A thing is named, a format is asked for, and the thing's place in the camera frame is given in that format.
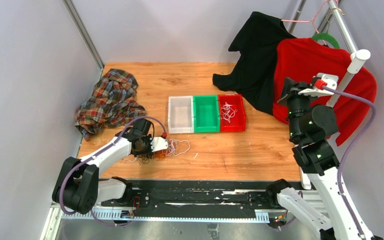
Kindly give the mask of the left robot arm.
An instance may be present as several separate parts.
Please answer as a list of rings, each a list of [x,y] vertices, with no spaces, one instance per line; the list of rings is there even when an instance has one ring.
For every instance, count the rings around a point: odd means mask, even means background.
[[[150,154],[154,124],[143,117],[118,132],[107,144],[81,158],[68,157],[62,164],[51,198],[66,214],[87,214],[101,202],[115,201],[129,206],[133,184],[121,177],[101,180],[100,176],[118,160],[129,155]]]

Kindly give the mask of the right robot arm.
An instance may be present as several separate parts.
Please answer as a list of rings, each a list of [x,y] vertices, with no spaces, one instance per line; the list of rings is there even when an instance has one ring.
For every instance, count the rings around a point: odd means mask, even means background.
[[[266,203],[284,208],[312,231],[318,240],[375,240],[348,194],[338,159],[328,137],[338,132],[337,117],[330,106],[312,105],[315,98],[337,93],[338,78],[321,73],[312,82],[286,77],[278,103],[288,109],[289,141],[293,157],[316,188],[326,210],[322,214],[305,201],[284,179],[266,189]]]

